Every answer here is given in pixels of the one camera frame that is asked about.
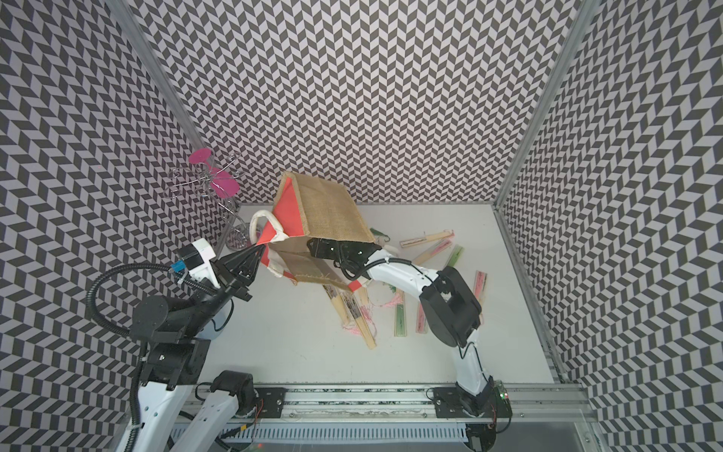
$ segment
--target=green ruler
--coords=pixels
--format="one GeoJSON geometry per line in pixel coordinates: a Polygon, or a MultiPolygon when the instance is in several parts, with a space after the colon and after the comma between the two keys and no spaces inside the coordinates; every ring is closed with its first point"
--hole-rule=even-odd
{"type": "Polygon", "coordinates": [[[394,306],[394,337],[406,336],[406,316],[404,315],[404,292],[399,291],[402,302],[394,306]]]}
{"type": "Polygon", "coordinates": [[[445,267],[454,267],[457,264],[457,261],[459,260],[459,257],[464,252],[464,248],[462,248],[459,245],[455,245],[452,249],[452,254],[450,254],[450,257],[447,259],[447,265],[445,267]]]}

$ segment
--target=black mounting plate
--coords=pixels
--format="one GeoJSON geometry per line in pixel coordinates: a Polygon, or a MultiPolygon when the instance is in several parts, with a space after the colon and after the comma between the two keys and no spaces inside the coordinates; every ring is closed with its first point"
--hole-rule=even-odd
{"type": "Polygon", "coordinates": [[[490,419],[495,413],[492,411],[492,405],[496,403],[495,409],[497,410],[497,419],[507,419],[510,416],[510,410],[507,408],[507,404],[500,398],[498,391],[493,391],[488,402],[482,409],[482,414],[478,417],[471,417],[462,408],[459,401],[459,389],[456,387],[443,386],[438,388],[432,388],[432,394],[434,395],[435,412],[438,419],[460,419],[467,418],[470,422],[473,419],[490,419]]]}
{"type": "Polygon", "coordinates": [[[283,399],[286,396],[285,388],[255,388],[264,406],[259,414],[260,419],[279,419],[283,410],[283,399]]]}

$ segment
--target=white table surface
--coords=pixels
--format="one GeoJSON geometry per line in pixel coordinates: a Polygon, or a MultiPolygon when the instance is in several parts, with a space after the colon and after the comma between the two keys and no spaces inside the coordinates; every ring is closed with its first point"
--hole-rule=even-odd
{"type": "MultiPolygon", "coordinates": [[[[246,221],[262,206],[243,206],[246,221]]],[[[476,270],[488,273],[482,313],[482,365],[506,383],[553,383],[522,291],[515,277],[490,205],[360,205],[367,224],[401,239],[453,229],[453,241],[464,247],[455,266],[471,288],[476,270]]],[[[414,258],[429,245],[401,250],[414,258]]],[[[441,269],[452,247],[424,267],[441,269]]],[[[453,353],[432,332],[415,332],[419,300],[406,297],[407,337],[393,332],[394,309],[372,308],[377,347],[369,350],[361,336],[341,327],[324,289],[317,284],[294,286],[261,265],[250,287],[250,302],[235,301],[234,316],[211,343],[200,381],[223,370],[250,372],[258,383],[453,383],[453,353]]],[[[369,298],[389,301],[387,286],[374,282],[369,298]]]]}

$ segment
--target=black cable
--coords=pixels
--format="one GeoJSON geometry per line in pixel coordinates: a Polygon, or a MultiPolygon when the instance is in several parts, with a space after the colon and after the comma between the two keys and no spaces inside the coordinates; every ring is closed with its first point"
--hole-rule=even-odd
{"type": "Polygon", "coordinates": [[[231,316],[234,314],[234,299],[232,298],[230,301],[231,301],[231,310],[228,311],[228,317],[226,318],[226,321],[223,322],[223,325],[221,326],[221,328],[216,328],[216,321],[214,319],[211,319],[211,323],[213,324],[213,330],[216,333],[223,330],[226,327],[226,325],[228,325],[228,321],[231,319],[231,316]]]}
{"type": "MultiPolygon", "coordinates": [[[[505,426],[505,428],[501,429],[499,432],[496,430],[497,426],[495,425],[495,433],[497,433],[498,435],[500,433],[504,433],[508,428],[510,428],[510,424],[512,424],[512,404],[510,403],[509,398],[505,399],[505,405],[507,405],[507,409],[510,410],[510,418],[507,420],[507,425],[505,426]]],[[[497,395],[496,394],[495,394],[495,407],[497,407],[497,395]]]]}
{"type": "Polygon", "coordinates": [[[356,278],[354,278],[354,276],[351,275],[351,273],[346,271],[346,269],[344,268],[344,258],[341,254],[341,243],[340,242],[336,242],[336,243],[337,243],[337,247],[336,247],[335,251],[336,251],[336,259],[339,261],[339,268],[341,269],[341,272],[344,274],[345,278],[347,278],[350,281],[354,281],[356,278]]]}
{"type": "Polygon", "coordinates": [[[364,266],[360,271],[356,272],[355,275],[351,278],[352,281],[366,273],[370,268],[376,267],[377,265],[382,265],[386,263],[392,263],[392,264],[405,264],[410,265],[414,270],[417,270],[420,275],[424,276],[425,278],[429,279],[430,283],[434,283],[432,279],[423,271],[421,271],[415,264],[413,264],[409,259],[401,259],[399,257],[389,257],[388,259],[377,259],[374,262],[370,262],[364,266]]]}
{"type": "Polygon", "coordinates": [[[209,385],[209,386],[211,386],[212,384],[213,384],[213,383],[211,383],[211,382],[209,382],[209,381],[205,381],[205,382],[203,382],[203,383],[198,383],[198,384],[196,385],[196,388],[193,390],[194,395],[196,395],[196,399],[200,400],[201,402],[206,401],[205,398],[201,398],[201,396],[198,395],[198,388],[199,388],[201,385],[209,385]]]}
{"type": "Polygon", "coordinates": [[[128,442],[124,452],[133,452],[135,443],[138,440],[140,432],[140,400],[138,400],[138,388],[140,387],[140,374],[143,370],[143,360],[145,356],[146,343],[140,344],[140,352],[138,354],[138,363],[136,364],[135,373],[131,378],[131,394],[129,403],[131,404],[131,431],[128,434],[128,442]]]}
{"type": "Polygon", "coordinates": [[[130,330],[128,328],[116,325],[115,323],[108,320],[103,314],[101,314],[100,311],[98,311],[98,306],[95,304],[95,295],[98,293],[100,285],[120,273],[127,273],[133,270],[167,271],[168,269],[169,267],[167,265],[138,263],[119,265],[118,267],[106,271],[93,282],[93,284],[90,286],[90,289],[88,289],[88,292],[85,294],[85,306],[90,313],[90,317],[106,330],[119,336],[128,337],[130,335],[130,330]]]}

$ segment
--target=wooden ruler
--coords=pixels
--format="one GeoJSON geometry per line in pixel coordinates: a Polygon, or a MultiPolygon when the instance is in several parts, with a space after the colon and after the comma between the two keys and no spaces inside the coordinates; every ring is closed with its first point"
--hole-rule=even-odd
{"type": "Polygon", "coordinates": [[[366,287],[362,286],[357,289],[354,294],[358,296],[360,306],[367,306],[369,304],[369,292],[367,292],[366,287]]]}
{"type": "Polygon", "coordinates": [[[339,295],[336,287],[331,286],[330,284],[323,284],[322,286],[324,287],[324,290],[326,290],[326,294],[329,296],[336,313],[339,314],[341,324],[347,326],[350,320],[349,316],[346,314],[346,308],[344,307],[344,301],[341,299],[341,295],[339,295]]]}
{"type": "Polygon", "coordinates": [[[419,307],[416,309],[416,332],[419,334],[427,334],[427,316],[424,315],[422,302],[419,302],[419,307]]]}
{"type": "Polygon", "coordinates": [[[454,237],[454,231],[447,229],[442,232],[437,232],[436,234],[430,234],[428,236],[417,237],[415,239],[402,240],[399,242],[399,246],[402,248],[409,248],[409,247],[413,247],[415,245],[421,245],[423,243],[430,243],[430,242],[436,242],[437,240],[441,240],[441,239],[448,239],[450,237],[454,237]]]}
{"type": "Polygon", "coordinates": [[[484,300],[484,287],[487,285],[487,274],[477,271],[474,275],[474,297],[477,298],[479,305],[482,306],[484,300]]]}
{"type": "Polygon", "coordinates": [[[415,265],[421,265],[428,261],[429,259],[432,259],[435,255],[440,254],[442,251],[446,250],[447,248],[452,246],[452,241],[449,239],[443,239],[439,243],[433,244],[431,247],[427,248],[423,253],[421,253],[419,256],[412,259],[412,263],[415,265]]]}
{"type": "Polygon", "coordinates": [[[341,299],[344,301],[346,309],[349,310],[349,313],[354,318],[356,327],[359,329],[361,337],[364,338],[364,342],[367,343],[367,347],[369,347],[369,350],[375,348],[377,346],[377,343],[374,341],[374,336],[372,336],[372,332],[369,330],[369,326],[367,325],[367,321],[364,319],[362,311],[356,304],[356,299],[354,298],[354,295],[352,295],[350,292],[341,292],[341,299]]]}
{"type": "Polygon", "coordinates": [[[404,313],[404,292],[397,289],[397,294],[401,294],[402,302],[394,306],[394,336],[403,338],[406,336],[406,316],[404,313]]]}

